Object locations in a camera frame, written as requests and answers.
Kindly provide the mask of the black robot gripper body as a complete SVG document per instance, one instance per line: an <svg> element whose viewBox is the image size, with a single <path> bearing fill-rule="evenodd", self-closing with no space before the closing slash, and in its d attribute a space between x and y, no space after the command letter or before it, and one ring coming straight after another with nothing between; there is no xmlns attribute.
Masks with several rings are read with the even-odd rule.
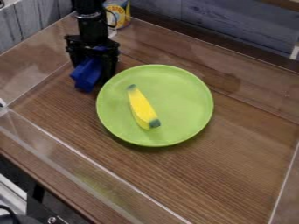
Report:
<svg viewBox="0 0 299 224"><path fill-rule="evenodd" d="M108 29L115 24L108 23L108 13L104 6L107 0L73 0L75 18L79 26L77 35L65 35L65 51L70 57L83 57L88 54L117 55L119 43L108 37Z"/></svg>

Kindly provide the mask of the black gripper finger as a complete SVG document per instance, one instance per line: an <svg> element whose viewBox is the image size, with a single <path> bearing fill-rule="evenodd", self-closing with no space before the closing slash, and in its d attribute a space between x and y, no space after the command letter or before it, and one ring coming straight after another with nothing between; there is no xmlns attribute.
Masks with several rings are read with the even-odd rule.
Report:
<svg viewBox="0 0 299 224"><path fill-rule="evenodd" d="M104 54L101 56L101 83L105 84L116 73L119 53Z"/></svg>
<svg viewBox="0 0 299 224"><path fill-rule="evenodd" d="M85 59L85 54L81 50L69 50L69 59L73 67L77 67L77 65L83 62Z"/></svg>

